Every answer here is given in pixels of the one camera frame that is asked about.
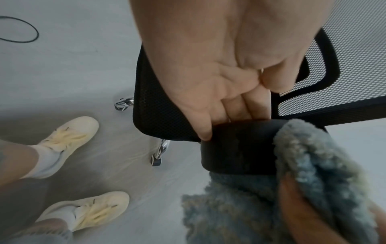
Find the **shoe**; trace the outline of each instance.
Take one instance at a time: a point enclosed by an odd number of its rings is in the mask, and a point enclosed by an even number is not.
[[[49,137],[41,141],[39,145],[59,152],[59,159],[52,167],[40,172],[34,178],[47,178],[55,174],[76,149],[94,137],[98,129],[98,121],[88,116],[73,119],[57,128]]]
[[[89,197],[76,201],[58,202],[47,208],[36,222],[55,216],[55,211],[63,207],[74,206],[71,212],[75,216],[73,223],[67,223],[71,231],[100,226],[117,218],[127,209],[130,197],[127,193],[113,191],[98,197]]]

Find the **white sock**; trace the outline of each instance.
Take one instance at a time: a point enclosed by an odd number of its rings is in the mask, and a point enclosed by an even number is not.
[[[35,167],[22,178],[33,178],[39,176],[42,171],[52,167],[57,162],[60,156],[59,152],[55,152],[51,148],[45,146],[33,145],[30,147],[34,148],[37,151],[39,159]]]
[[[46,219],[61,219],[66,224],[70,231],[73,231],[76,227],[76,218],[75,218],[75,210],[78,207],[75,206],[65,206],[61,207],[47,215],[44,215],[43,217],[40,217],[36,222],[43,221]]]

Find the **fuzzy towel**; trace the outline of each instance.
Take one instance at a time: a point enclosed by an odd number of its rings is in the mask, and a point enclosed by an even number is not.
[[[294,244],[277,197],[278,182],[287,172],[347,241],[378,243],[364,173],[327,133],[291,120],[276,134],[274,145],[276,176],[210,173],[205,194],[183,196],[188,244]]]

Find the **hand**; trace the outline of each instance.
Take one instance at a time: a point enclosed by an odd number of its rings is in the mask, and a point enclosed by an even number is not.
[[[209,140],[212,125],[270,118],[334,0],[130,2],[161,86]]]
[[[323,222],[318,213],[304,200],[296,181],[287,175],[280,184],[280,205],[284,221],[297,244],[348,244]],[[379,244],[386,244],[386,213],[375,204],[371,211],[376,217]]]

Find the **black cable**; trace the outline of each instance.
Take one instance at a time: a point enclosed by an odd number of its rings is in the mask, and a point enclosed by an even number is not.
[[[35,28],[35,26],[31,25],[30,23],[28,23],[27,21],[24,21],[22,19],[19,19],[19,18],[15,18],[15,17],[10,17],[10,16],[0,16],[0,19],[14,19],[14,20],[17,20],[17,21],[21,21],[21,22],[24,22],[30,26],[32,26],[32,28],[35,29],[36,31],[36,36],[34,39],[32,40],[29,40],[29,41],[14,41],[14,40],[9,40],[9,39],[4,39],[4,38],[1,38],[0,37],[0,40],[3,40],[3,41],[9,41],[9,42],[13,42],[13,43],[30,43],[30,42],[34,42],[36,41],[38,38],[39,38],[39,32],[37,31],[37,29]]]

